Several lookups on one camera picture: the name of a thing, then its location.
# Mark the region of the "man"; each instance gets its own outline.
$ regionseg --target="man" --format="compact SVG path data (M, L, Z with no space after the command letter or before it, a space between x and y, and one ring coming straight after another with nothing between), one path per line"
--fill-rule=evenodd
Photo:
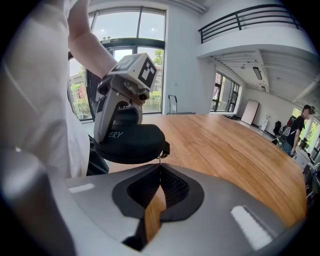
M294 120L293 125L290 129L290 134L286 138L286 142L282 145L282 150L287 153L290 157L295 155L296 147L300 140L299 136L302 129L305 126L305 120L309 119L309 115L313 114L313 109L309 105L303 107L301 115Z
M100 78L117 63L91 33L89 1L41 1L0 68L1 146L31 153L65 178L85 176L90 153L88 134L68 101L68 47Z

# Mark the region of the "ceiling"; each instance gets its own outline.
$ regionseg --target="ceiling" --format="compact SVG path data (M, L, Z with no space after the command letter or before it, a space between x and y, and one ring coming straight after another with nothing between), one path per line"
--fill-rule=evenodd
M320 62L305 52L288 50L256 49L213 55L219 63L227 66L244 80L249 88L283 98L301 107L314 106L320 115ZM259 80L253 70L258 67Z

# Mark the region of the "window frame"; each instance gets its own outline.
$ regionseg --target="window frame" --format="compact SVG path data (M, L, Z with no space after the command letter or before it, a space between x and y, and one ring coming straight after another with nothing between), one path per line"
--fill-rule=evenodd
M232 79L230 79L229 77L227 77L219 72L215 73L215 77L217 77L217 74L219 74L221 76L221 79L220 79L220 84L215 83L215 85L213 87L213 92L215 91L216 87L218 88L218 95L217 95L217 99L213 99L214 95L212 95L212 101L215 102L215 106L214 106L214 109L210 109L210 112L232 113L235 110L236 105L237 105L237 100L238 100L239 90L240 90L241 85L235 83ZM230 95L229 95L229 103L227 105L227 111L218 110L218 104L220 101L220 94L221 94L221 87L222 87L223 78L228 79L232 82L232 88L231 88ZM233 99L234 95L236 95L235 103L232 103L232 99Z
M151 7L144 7L144 6L128 6L128 7L113 7L113 8L106 8L106 9L100 9L100 10L95 10L93 12L89 12L88 16L89 18L93 17L92 23L90 24L90 29L93 31L97 17L99 15L104 15L104 14L111 14L111 13L125 13L125 12L139 12L139 19L138 19L138 24L137 24L137 31L136 31L136 37L123 37L123 38L112 38L112 39L106 39L102 40L101 43L105 49L108 51L114 52L116 50L121 50L121 49L131 49L132 48L132 54L137 54L138 53L138 47L143 47L143 48L154 48L154 49L160 49L163 50L163 64L162 64L162 70L165 69L165 37L166 37L166 10L163 9L156 9L156 8L151 8ZM164 33L163 33L163 40L158 40L158 39L151 39L151 38L139 38L139 32L140 32L140 24L141 24L141 16L142 13L152 13L152 14L157 14L157 15L163 15L163 20L164 20ZM71 60L73 58L71 52L68 52L68 60ZM86 87L86 93L88 98L90 97L90 92L89 92L89 86L88 83L90 82L90 79L88 78L87 74L87 69L85 69L85 87ZM152 115L152 114L162 114L162 109L163 109L163 101L164 101L164 80L165 80L165 72L162 73L162 85L161 85L161 106L160 109L161 111L159 112L148 112L148 113L142 113L143 115ZM70 102L71 108L73 113L75 113L72 101L71 101L71 92L70 92L70 82L69 82L69 76L68 76L68 88L67 88L67 95L68 95L68 100ZM89 119L80 119L81 122L87 122L87 121L94 121L95 120L95 114L92 109L91 105L91 100L88 100L89 102L89 108L91 112L92 118Z

